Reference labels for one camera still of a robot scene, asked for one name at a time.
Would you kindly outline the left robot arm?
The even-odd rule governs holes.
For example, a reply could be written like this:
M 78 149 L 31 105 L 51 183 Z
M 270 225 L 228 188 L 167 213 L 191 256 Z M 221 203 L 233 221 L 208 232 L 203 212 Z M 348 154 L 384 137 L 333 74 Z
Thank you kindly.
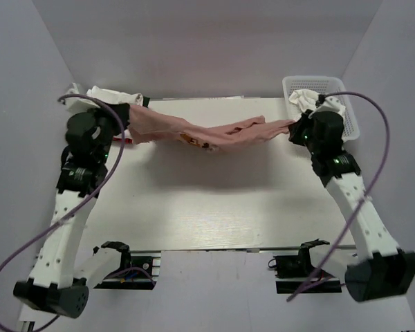
M 105 277 L 131 271 L 129 246 L 107 241 L 91 258 L 75 266 L 87 219 L 96 204 L 94 191 L 108 178 L 106 161 L 114 136 L 129 124 L 128 104 L 112 104 L 112 113 L 91 108 L 66 123 L 66 146 L 56 185 L 53 223 L 26 281 L 15 284 L 13 295 L 30 308 L 69 318 L 79 317 L 89 292 Z

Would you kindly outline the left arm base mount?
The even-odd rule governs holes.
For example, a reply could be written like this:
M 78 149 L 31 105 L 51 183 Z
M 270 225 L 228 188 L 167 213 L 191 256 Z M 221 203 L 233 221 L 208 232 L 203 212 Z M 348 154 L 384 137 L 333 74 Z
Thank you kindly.
M 121 263 L 119 269 L 110 273 L 94 289 L 106 290 L 153 290 L 160 272 L 160 252 L 136 252 L 129 248 L 123 250 L 123 259 L 130 255 L 127 263 Z

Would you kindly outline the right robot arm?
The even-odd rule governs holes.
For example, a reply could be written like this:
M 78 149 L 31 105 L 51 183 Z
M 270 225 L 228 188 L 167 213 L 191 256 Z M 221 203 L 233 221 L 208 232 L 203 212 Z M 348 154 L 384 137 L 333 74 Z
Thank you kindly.
M 415 276 L 415 252 L 400 248 L 367 196 L 360 167 L 343 148 L 342 116 L 307 111 L 288 129 L 290 142 L 311 153 L 313 171 L 337 203 L 357 253 L 328 253 L 328 241 L 308 241 L 298 252 L 299 269 L 309 278 L 320 270 L 337 277 L 356 302 L 404 295 Z

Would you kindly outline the pink printed t shirt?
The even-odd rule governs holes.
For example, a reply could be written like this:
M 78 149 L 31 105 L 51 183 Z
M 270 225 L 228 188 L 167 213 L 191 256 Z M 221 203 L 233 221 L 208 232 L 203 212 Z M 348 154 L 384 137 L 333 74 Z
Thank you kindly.
M 133 143 L 179 141 L 205 151 L 229 152 L 289 134 L 293 120 L 266 122 L 257 116 L 218 127 L 202 127 L 183 118 L 155 112 L 147 107 L 132 105 L 128 130 Z

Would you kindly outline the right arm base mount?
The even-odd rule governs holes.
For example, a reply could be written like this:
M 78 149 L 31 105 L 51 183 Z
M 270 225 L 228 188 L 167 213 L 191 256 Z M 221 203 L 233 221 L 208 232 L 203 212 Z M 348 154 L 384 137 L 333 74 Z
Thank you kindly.
M 296 254 L 275 255 L 268 262 L 268 269 L 275 272 L 277 294 L 290 295 L 313 272 L 309 250 L 316 246 L 329 246 L 325 240 L 316 239 L 302 243 Z M 320 284 L 304 291 L 308 294 L 341 293 L 343 284 L 339 279 L 321 270 L 311 283 Z

